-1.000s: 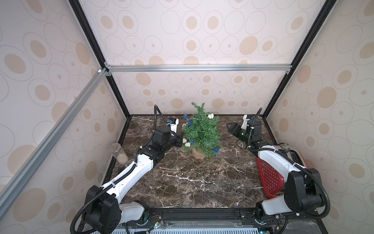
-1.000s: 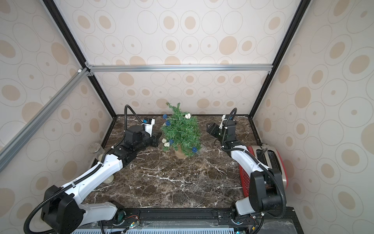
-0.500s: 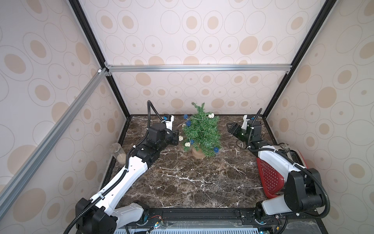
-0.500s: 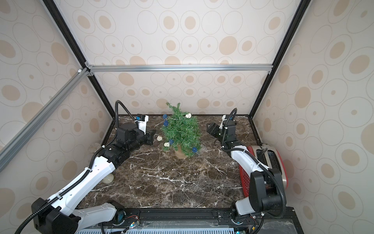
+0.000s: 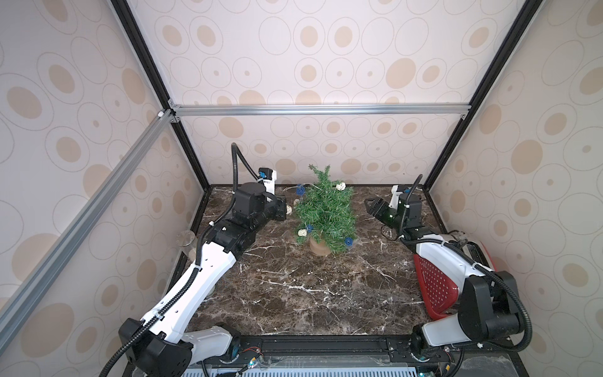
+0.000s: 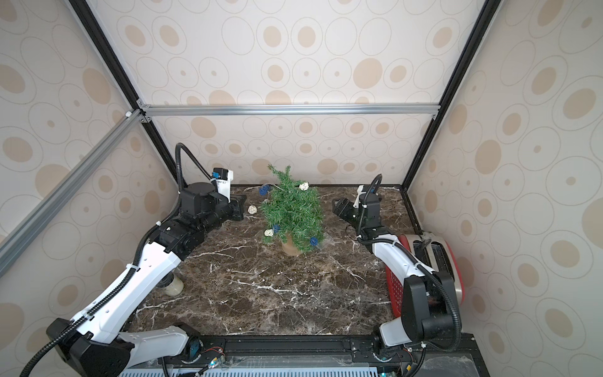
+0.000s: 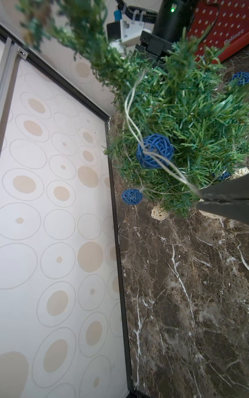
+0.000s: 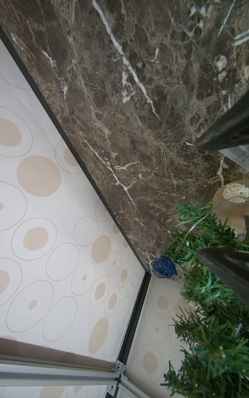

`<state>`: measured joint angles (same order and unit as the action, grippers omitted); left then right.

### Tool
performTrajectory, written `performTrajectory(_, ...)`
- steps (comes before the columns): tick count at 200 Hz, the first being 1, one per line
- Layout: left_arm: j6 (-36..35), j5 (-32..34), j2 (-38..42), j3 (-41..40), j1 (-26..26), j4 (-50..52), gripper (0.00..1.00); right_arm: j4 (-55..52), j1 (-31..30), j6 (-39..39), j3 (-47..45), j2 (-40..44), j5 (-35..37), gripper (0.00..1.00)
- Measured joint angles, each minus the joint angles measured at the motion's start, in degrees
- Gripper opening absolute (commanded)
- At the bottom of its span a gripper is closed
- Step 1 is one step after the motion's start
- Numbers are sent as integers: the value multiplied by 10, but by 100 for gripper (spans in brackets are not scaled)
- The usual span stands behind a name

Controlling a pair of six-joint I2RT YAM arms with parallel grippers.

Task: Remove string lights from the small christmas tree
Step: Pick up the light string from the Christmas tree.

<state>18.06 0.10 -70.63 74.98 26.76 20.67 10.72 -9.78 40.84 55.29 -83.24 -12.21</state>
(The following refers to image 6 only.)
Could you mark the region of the clear plastic battery box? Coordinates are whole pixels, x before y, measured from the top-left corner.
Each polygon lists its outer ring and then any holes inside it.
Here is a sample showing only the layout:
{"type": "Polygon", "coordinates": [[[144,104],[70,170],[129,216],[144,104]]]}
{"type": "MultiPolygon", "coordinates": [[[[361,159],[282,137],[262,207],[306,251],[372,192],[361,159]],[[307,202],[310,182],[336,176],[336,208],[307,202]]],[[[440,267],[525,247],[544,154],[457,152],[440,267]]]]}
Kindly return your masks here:
{"type": "Polygon", "coordinates": [[[337,237],[331,236],[329,233],[323,235],[323,240],[318,245],[319,250],[326,250],[339,244],[340,240],[337,237]]]}

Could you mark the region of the blue rattan light ball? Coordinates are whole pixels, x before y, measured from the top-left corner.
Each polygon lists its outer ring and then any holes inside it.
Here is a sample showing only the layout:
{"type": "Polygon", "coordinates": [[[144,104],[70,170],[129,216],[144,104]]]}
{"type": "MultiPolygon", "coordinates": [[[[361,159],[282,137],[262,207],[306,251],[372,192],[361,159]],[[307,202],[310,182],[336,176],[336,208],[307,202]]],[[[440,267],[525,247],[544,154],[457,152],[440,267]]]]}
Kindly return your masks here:
{"type": "Polygon", "coordinates": [[[272,190],[271,185],[268,185],[268,184],[263,185],[259,189],[259,195],[260,196],[267,196],[270,193],[271,190],[272,190]]]}

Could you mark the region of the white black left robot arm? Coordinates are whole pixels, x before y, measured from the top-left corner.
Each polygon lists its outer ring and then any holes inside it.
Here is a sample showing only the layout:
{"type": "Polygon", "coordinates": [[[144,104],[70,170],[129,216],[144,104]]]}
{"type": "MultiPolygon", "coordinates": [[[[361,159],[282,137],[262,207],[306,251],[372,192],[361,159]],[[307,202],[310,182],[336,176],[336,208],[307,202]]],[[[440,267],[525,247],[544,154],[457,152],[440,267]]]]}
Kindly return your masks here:
{"type": "Polygon", "coordinates": [[[234,173],[202,169],[206,182],[186,185],[182,152],[175,147],[178,200],[171,213],[142,237],[133,262],[91,304],[70,320],[56,319],[46,330],[50,339],[24,366],[29,376],[51,350],[81,376],[118,376],[145,361],[179,354],[190,357],[200,340],[183,325],[158,331],[122,331],[133,311],[159,285],[174,280],[174,270],[225,221],[243,220],[245,195],[232,195],[234,173]]]}

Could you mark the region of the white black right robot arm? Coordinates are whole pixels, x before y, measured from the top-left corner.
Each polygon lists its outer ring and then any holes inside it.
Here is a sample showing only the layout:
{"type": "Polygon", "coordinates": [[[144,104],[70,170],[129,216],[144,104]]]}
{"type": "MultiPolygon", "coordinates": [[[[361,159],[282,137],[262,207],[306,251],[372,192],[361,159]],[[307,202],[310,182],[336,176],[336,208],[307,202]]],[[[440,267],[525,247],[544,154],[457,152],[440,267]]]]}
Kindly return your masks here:
{"type": "Polygon", "coordinates": [[[333,212],[353,226],[356,241],[365,246],[403,285],[400,317],[379,327],[384,347],[426,344],[442,352],[456,350],[462,340],[462,320],[452,276],[423,263],[382,224],[378,189],[383,176],[361,185],[355,201],[337,199],[333,212]]]}

